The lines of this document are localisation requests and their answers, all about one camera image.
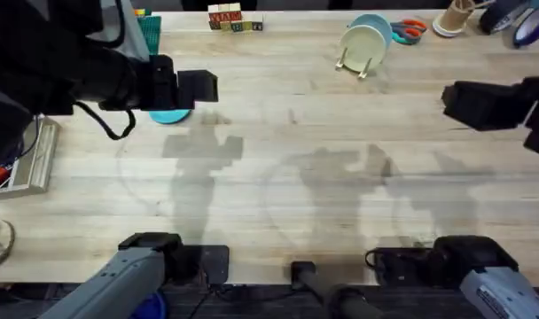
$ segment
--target blue tape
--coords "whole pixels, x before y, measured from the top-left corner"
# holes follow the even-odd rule
[[[539,7],[536,7],[518,26],[513,36],[516,48],[529,45],[539,40]]]

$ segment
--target teal bowl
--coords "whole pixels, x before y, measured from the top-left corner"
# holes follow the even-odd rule
[[[379,14],[366,13],[356,18],[348,25],[349,28],[356,26],[369,26],[377,29],[384,37],[386,50],[392,42],[392,26],[389,21]]]

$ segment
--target wooden toy block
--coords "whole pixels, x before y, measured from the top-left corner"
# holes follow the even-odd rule
[[[229,4],[228,11],[230,12],[242,11],[242,8],[240,7],[240,3]]]
[[[263,22],[252,21],[253,31],[263,31]]]
[[[230,5],[218,4],[218,14],[220,14],[220,21],[231,21],[230,19]]]
[[[252,21],[242,21],[244,31],[252,31]]]
[[[210,25],[211,30],[220,30],[220,22],[218,21],[209,21],[208,24]]]
[[[230,11],[230,5],[229,4],[218,4],[218,11],[219,12],[228,12],[228,11]]]
[[[232,25],[232,31],[234,32],[242,32],[244,31],[244,28],[242,27],[242,21],[240,22],[231,22]]]
[[[222,31],[230,31],[230,30],[232,30],[232,26],[230,25],[230,22],[222,21],[222,22],[220,22],[220,29]]]
[[[229,12],[231,21],[241,21],[242,12]]]
[[[231,18],[230,18],[230,12],[220,12],[218,13],[220,14],[220,21],[231,21]]]
[[[230,19],[232,21],[242,20],[242,8],[240,7],[240,3],[229,4],[228,11],[230,12]]]
[[[263,15],[261,13],[256,13],[252,17],[252,30],[263,31]]]
[[[220,22],[220,13],[218,12],[217,4],[211,4],[208,6],[208,17],[213,22]]]

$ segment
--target green object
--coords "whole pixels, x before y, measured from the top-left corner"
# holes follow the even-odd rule
[[[158,55],[160,52],[161,17],[141,17],[137,18],[137,22],[144,33],[149,53]]]
[[[139,17],[137,22],[142,28],[149,54],[158,55],[160,51],[161,17]],[[149,115],[152,120],[160,124],[174,124],[188,118],[191,115],[191,110],[151,111]]]

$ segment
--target white plate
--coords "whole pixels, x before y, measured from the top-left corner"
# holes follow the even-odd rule
[[[368,70],[378,66],[386,56],[386,42],[382,34],[373,27],[356,26],[350,28],[340,39],[340,53],[347,48],[344,66],[361,72],[372,58]]]

